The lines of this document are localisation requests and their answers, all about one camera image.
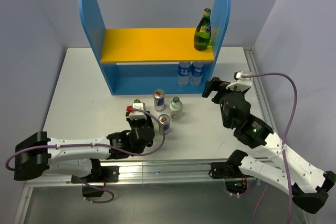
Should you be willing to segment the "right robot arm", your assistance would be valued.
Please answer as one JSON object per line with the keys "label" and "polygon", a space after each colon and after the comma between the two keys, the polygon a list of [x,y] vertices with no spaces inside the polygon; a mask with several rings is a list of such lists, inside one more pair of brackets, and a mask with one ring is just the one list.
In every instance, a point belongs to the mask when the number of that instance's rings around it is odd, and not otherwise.
{"label": "right robot arm", "polygon": [[286,193],[302,210],[316,214],[335,185],[335,173],[310,164],[283,143],[271,126],[252,115],[245,93],[251,88],[253,80],[243,72],[237,72],[235,80],[229,83],[213,77],[206,82],[202,96],[206,98],[215,91],[212,102],[219,104],[223,126],[233,130],[238,141],[268,158],[275,166],[235,150],[226,162],[228,173],[234,177],[243,173],[261,179]]}

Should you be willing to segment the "green Perrier bottle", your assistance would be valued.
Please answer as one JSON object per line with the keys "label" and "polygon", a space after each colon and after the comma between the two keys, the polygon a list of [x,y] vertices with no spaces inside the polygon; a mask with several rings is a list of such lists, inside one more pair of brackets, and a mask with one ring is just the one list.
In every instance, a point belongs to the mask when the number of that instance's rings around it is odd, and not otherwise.
{"label": "green Perrier bottle", "polygon": [[207,49],[211,39],[211,9],[206,8],[203,11],[203,17],[196,27],[194,33],[194,48],[198,51]]}

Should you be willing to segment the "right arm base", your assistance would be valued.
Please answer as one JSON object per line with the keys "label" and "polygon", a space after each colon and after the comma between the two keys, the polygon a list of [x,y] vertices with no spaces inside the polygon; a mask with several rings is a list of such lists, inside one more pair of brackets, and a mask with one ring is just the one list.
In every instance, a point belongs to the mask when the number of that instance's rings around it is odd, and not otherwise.
{"label": "right arm base", "polygon": [[225,189],[230,196],[241,196],[255,188],[259,180],[243,174],[237,167],[227,162],[212,162],[208,172],[212,179],[223,179]]}

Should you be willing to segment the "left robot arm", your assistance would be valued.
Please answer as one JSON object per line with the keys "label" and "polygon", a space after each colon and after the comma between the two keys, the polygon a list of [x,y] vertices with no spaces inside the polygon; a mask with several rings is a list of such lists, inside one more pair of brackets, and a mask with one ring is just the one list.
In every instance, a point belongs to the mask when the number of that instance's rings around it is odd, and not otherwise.
{"label": "left robot arm", "polygon": [[67,174],[91,182],[102,176],[101,160],[142,154],[153,145],[151,118],[127,120],[130,129],[91,140],[60,140],[37,132],[15,147],[14,179],[32,180],[43,174]]}

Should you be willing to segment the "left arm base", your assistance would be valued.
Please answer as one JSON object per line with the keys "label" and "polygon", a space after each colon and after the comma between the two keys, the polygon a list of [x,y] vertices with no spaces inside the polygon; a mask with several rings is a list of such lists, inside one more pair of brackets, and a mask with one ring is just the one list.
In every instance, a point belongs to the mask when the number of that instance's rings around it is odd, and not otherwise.
{"label": "left arm base", "polygon": [[107,189],[107,183],[116,183],[119,167],[100,167],[91,170],[85,177],[71,176],[72,184],[80,184],[83,199],[92,204],[105,204],[114,200],[114,193]]}

